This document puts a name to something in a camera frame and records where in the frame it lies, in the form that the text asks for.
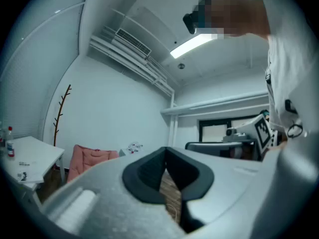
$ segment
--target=pink chair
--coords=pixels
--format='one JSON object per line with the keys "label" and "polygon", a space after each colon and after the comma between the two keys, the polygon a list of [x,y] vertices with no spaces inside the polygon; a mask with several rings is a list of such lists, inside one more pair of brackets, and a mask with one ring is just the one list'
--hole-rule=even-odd
{"label": "pink chair", "polygon": [[117,157],[119,157],[117,151],[89,149],[75,145],[73,148],[67,182],[70,182],[78,175],[90,169],[92,166]]}

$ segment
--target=bottle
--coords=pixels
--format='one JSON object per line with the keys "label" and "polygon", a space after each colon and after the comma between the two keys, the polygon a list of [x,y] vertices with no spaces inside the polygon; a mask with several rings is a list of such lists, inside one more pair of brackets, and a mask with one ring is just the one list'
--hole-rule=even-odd
{"label": "bottle", "polygon": [[0,156],[5,153],[5,141],[4,141],[4,131],[2,129],[2,122],[0,121]]}
{"label": "bottle", "polygon": [[8,133],[6,135],[6,147],[8,150],[8,156],[14,157],[12,126],[9,126]]}

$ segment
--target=ceiling light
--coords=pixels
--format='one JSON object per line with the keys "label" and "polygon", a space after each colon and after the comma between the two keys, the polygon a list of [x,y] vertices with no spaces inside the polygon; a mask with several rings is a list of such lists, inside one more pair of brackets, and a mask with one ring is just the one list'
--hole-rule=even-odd
{"label": "ceiling light", "polygon": [[200,34],[192,38],[191,40],[183,43],[181,46],[177,47],[170,53],[174,58],[178,58],[186,52],[214,39],[217,39],[217,34]]}

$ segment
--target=window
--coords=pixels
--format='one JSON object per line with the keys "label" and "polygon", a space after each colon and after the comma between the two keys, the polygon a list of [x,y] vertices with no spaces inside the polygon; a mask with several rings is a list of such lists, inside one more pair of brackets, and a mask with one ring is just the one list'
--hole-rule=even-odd
{"label": "window", "polygon": [[199,141],[200,142],[221,142],[226,135],[226,130],[229,127],[237,127],[243,123],[248,122],[251,118],[256,117],[247,116],[240,118],[229,119],[214,119],[202,120],[199,122]]}

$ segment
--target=black window frame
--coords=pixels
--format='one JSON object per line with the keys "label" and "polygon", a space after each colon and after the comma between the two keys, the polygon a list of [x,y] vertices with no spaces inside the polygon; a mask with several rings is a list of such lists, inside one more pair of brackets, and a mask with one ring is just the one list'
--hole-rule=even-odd
{"label": "black window frame", "polygon": [[199,142],[203,141],[203,127],[204,126],[212,126],[212,125],[227,125],[227,128],[232,127],[231,122],[233,120],[246,120],[255,118],[258,115],[250,115],[244,117],[234,117],[234,118],[226,118],[226,119],[208,119],[208,120],[200,120],[199,121]]}

